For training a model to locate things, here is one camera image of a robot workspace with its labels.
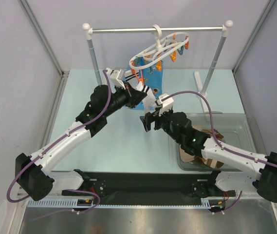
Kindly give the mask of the white striped sock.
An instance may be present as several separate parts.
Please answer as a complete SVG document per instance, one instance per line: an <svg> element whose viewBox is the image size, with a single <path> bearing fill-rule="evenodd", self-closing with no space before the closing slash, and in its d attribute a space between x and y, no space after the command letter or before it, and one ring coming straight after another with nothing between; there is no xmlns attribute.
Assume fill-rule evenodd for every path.
<svg viewBox="0 0 277 234"><path fill-rule="evenodd" d="M153 94L152 89L147 86L142 84L140 81L138 85L136 86L136 90L141 91L145 93L147 96L142 100L143 106L144 106L144 112L145 114L149 112L150 110L153 110L157 104L156 104L156 97Z"/></svg>
<svg viewBox="0 0 277 234"><path fill-rule="evenodd" d="M128 82L132 87L136 87L141 79L141 72L135 70L136 74L131 69L125 72L124 81Z"/></svg>

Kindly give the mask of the beige red sock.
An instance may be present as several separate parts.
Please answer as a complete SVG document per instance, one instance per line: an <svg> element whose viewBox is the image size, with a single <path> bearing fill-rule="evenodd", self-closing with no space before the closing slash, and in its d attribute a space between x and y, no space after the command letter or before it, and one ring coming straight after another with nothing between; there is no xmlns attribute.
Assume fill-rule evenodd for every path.
<svg viewBox="0 0 277 234"><path fill-rule="evenodd" d="M181 147L179 147L180 159L184 163L190 163L195 160L195 156L186 153Z"/></svg>

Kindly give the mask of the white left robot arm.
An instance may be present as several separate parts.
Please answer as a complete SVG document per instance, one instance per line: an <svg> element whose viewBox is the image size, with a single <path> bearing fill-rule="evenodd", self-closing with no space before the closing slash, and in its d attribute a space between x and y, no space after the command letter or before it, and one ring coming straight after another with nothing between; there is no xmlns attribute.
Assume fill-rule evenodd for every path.
<svg viewBox="0 0 277 234"><path fill-rule="evenodd" d="M31 155L21 153L16 157L15 176L17 184L34 201L43 199L55 184L49 174L53 168L75 147L94 137L107 125L107 117L122 107L136 107L147 97L145 85L133 88L128 82L115 87L98 85L90 96L84 110L57 140Z"/></svg>

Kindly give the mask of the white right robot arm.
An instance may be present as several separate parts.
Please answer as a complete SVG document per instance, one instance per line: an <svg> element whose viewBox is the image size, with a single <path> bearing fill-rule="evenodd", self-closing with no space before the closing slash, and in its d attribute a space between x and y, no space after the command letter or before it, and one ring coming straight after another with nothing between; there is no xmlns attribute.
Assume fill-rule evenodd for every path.
<svg viewBox="0 0 277 234"><path fill-rule="evenodd" d="M237 176L216 171L213 180L207 183L211 195L223 191L256 191L262 198L277 203L277 153L257 154L220 143L211 135L195 129L183 112L158 111L140 117L146 132L162 129L188 154L206 159L215 159L238 169Z"/></svg>

